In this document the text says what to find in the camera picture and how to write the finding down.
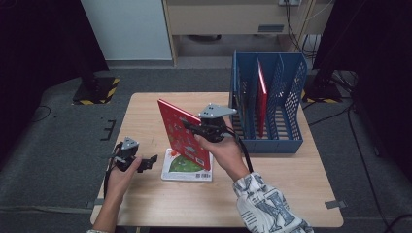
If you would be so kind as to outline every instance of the human arm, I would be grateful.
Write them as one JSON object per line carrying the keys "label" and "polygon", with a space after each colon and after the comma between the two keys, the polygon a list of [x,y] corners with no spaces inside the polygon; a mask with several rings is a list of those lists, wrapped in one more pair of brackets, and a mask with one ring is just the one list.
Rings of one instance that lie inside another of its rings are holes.
{"label": "human arm", "polygon": [[93,230],[115,232],[123,195],[127,191],[131,179],[141,162],[142,157],[137,156],[125,172],[122,172],[116,166],[113,167],[108,181],[107,194],[99,215],[93,224]]}
{"label": "human arm", "polygon": [[[232,127],[230,120],[224,120]],[[194,135],[200,146],[213,154],[219,165],[227,172],[234,182],[250,174],[242,159],[242,153],[233,137],[225,137],[219,143],[210,143],[205,138]]]}
{"label": "human arm", "polygon": [[[225,123],[231,127],[229,120]],[[305,220],[291,212],[279,189],[266,184],[259,173],[249,172],[234,138],[224,138],[219,143],[210,143],[201,136],[195,138],[233,179],[233,190],[238,197],[237,210],[251,232],[313,232]]]}

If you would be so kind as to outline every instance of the yellow and black hazard tape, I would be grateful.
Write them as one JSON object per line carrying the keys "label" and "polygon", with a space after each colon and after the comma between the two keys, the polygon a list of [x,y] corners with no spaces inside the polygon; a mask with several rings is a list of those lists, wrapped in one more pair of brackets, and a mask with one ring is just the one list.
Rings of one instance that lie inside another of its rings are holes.
{"label": "yellow and black hazard tape", "polygon": [[79,101],[75,101],[74,104],[75,105],[93,105],[93,104],[107,104],[112,100],[113,95],[115,94],[116,88],[118,87],[118,83],[119,83],[120,79],[118,78],[114,78],[112,85],[110,86],[110,89],[106,95],[106,97],[104,99],[100,99],[100,100],[88,100],[88,99],[84,99],[84,100],[79,100]]}
{"label": "yellow and black hazard tape", "polygon": [[342,99],[341,98],[310,98],[306,96],[305,90],[302,90],[302,95],[301,95],[302,101],[304,103],[329,103],[329,104],[334,104],[334,103],[341,103]]}

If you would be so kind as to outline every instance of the red folder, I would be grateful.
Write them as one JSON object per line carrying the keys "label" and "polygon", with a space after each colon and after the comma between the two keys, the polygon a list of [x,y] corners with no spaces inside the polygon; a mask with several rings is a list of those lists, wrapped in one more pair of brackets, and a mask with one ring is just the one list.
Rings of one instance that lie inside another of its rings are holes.
{"label": "red folder", "polygon": [[163,123],[166,128],[170,147],[180,155],[198,164],[205,170],[210,170],[209,151],[202,148],[190,130],[186,129],[182,121],[199,125],[200,118],[181,110],[166,101],[157,100]]}

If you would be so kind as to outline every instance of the white wall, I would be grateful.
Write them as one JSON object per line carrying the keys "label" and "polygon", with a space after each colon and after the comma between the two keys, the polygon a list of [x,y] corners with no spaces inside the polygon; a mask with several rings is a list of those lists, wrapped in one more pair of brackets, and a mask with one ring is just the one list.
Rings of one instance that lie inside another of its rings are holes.
{"label": "white wall", "polygon": [[172,60],[161,0],[82,0],[106,60]]}

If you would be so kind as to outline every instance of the black curtain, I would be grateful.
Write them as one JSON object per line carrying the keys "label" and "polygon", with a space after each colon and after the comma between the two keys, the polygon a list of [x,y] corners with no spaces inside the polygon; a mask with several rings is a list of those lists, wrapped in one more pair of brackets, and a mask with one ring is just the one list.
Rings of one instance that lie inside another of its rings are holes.
{"label": "black curtain", "polygon": [[81,66],[108,70],[80,0],[0,0],[0,162],[43,92],[82,77]]}
{"label": "black curtain", "polygon": [[315,83],[333,70],[359,76],[353,97],[377,152],[412,181],[412,1],[336,0],[319,46]]}

